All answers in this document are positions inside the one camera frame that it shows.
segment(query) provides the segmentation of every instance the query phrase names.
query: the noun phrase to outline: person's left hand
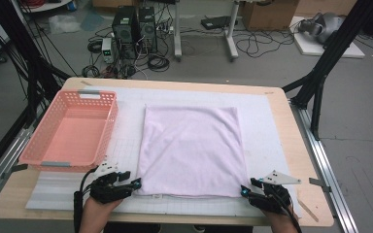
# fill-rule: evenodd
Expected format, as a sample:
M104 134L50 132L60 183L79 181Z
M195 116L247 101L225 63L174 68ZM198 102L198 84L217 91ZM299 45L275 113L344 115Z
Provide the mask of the person's left hand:
M87 198L84 205L83 219L80 233L99 233L108 222L111 211L116 208L123 199L102 204L92 197Z

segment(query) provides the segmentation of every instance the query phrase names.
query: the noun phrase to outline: pink towel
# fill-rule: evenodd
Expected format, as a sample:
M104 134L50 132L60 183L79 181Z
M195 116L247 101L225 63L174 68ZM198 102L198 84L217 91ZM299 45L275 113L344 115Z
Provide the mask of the pink towel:
M148 106L138 194L239 197L243 151L236 108Z

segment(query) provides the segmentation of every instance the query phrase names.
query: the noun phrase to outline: black computer tower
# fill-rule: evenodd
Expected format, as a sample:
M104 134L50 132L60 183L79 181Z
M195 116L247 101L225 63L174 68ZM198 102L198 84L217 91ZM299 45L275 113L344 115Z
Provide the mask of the black computer tower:
M135 59L141 39L138 18L134 6L119 6L112 23L119 57Z
M139 27L143 52L157 52L155 11L153 7L141 7L139 9Z

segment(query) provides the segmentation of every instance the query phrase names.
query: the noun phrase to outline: white mat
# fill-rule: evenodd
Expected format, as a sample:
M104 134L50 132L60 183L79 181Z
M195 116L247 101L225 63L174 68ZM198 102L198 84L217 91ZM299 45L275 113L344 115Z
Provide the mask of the white mat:
M145 105L188 105L235 107L241 124L248 187L250 178L261 178L277 170L288 174L279 135L268 99L261 95L230 94L199 91L174 91L140 88L89 86L90 89L112 90L118 95L119 116L108 146L111 161L119 163L120 171L131 171L135 179L141 145ZM73 193L79 188L83 174L42 172L26 205L27 209L73 210ZM295 192L288 186L294 209L300 216ZM245 198L186 199L133 195L126 198L116 212L145 214L176 214L204 216L262 216Z
M293 17L290 25L294 25L302 19L304 19L304 17ZM320 44L314 37L310 36L308 32L295 33L294 38L301 54L315 56L321 56L323 54L324 49L322 48L322 44ZM342 55L342 57L346 58L363 58L364 56L365 54L354 43L351 43Z

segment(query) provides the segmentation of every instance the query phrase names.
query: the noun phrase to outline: gray machine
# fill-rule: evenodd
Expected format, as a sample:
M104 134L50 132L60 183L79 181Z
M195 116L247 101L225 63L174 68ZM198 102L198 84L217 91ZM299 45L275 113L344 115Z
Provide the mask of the gray machine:
M321 44L325 44L328 38L337 31L344 19L334 13L316 14L311 19L301 21L298 31L308 32Z

